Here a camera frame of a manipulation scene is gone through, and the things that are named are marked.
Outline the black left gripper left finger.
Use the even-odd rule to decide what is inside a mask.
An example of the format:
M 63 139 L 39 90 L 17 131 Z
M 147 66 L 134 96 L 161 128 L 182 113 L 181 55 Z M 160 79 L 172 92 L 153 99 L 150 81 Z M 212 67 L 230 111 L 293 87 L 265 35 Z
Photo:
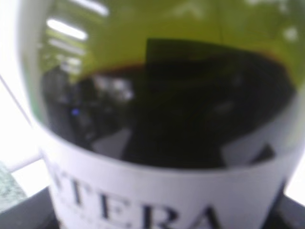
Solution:
M 0 214 L 2 229 L 58 229 L 49 188 L 46 187 Z

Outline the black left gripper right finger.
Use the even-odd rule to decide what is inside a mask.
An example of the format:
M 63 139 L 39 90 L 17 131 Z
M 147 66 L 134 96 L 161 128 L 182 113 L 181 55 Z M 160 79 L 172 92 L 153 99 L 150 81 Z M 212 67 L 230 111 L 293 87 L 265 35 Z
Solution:
M 277 203 L 277 228 L 278 229 L 304 229 L 305 207 L 289 198 L 284 192 L 287 180 L 281 185 Z

